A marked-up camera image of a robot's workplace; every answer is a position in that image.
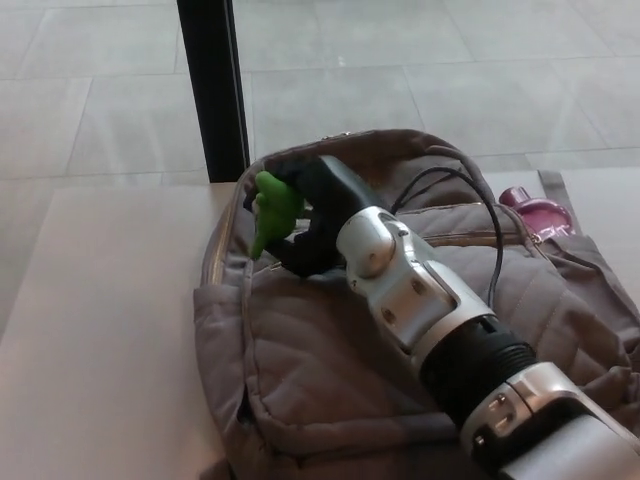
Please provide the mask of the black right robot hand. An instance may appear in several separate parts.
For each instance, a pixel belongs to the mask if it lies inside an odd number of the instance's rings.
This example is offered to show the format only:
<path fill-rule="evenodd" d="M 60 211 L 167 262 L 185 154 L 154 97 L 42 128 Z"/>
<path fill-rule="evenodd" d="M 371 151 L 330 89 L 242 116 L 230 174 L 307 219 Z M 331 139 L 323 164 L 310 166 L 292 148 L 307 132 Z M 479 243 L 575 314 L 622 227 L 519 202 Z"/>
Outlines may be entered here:
<path fill-rule="evenodd" d="M 255 217 L 250 258 L 268 253 L 307 278 L 339 264 L 336 241 L 347 220 L 385 204 L 343 162 L 313 156 L 284 160 L 256 174 L 243 206 Z"/>

